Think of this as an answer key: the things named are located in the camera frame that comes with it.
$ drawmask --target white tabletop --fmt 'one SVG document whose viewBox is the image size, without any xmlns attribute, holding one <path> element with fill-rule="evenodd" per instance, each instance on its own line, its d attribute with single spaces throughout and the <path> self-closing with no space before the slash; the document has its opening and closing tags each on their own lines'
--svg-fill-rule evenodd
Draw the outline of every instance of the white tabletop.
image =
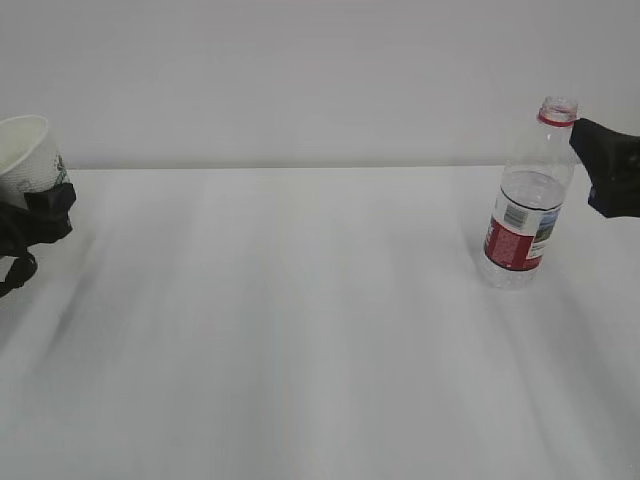
<svg viewBox="0 0 640 480">
<path fill-rule="evenodd" d="M 0 300 L 0 477 L 639 478 L 640 220 L 580 170 L 495 290 L 499 175 L 74 172 L 75 231 Z"/>
</svg>

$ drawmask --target bottle neck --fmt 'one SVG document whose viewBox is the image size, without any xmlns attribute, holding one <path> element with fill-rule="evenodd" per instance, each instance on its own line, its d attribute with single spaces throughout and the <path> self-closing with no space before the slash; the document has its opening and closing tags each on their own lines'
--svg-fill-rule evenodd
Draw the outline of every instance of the bottle neck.
<svg viewBox="0 0 640 480">
<path fill-rule="evenodd" d="M 538 112 L 538 120 L 552 127 L 572 127 L 578 104 L 564 97 L 547 97 Z"/>
</svg>

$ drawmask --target bottle label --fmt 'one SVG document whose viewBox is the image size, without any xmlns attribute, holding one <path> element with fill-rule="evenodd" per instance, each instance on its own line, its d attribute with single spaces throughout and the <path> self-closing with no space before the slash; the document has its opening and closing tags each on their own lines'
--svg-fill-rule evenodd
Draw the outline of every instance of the bottle label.
<svg viewBox="0 0 640 480">
<path fill-rule="evenodd" d="M 500 190 L 484 242 L 485 254 L 507 270 L 533 270 L 542 261 L 560 207 L 525 207 Z"/>
</svg>

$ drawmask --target white wall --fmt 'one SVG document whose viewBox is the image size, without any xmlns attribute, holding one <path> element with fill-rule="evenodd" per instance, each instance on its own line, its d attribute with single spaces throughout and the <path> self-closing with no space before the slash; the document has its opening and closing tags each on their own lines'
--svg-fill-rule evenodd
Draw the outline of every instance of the white wall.
<svg viewBox="0 0 640 480">
<path fill-rule="evenodd" d="M 1 0 L 76 167 L 482 163 L 547 94 L 640 133 L 638 0 Z"/>
</svg>

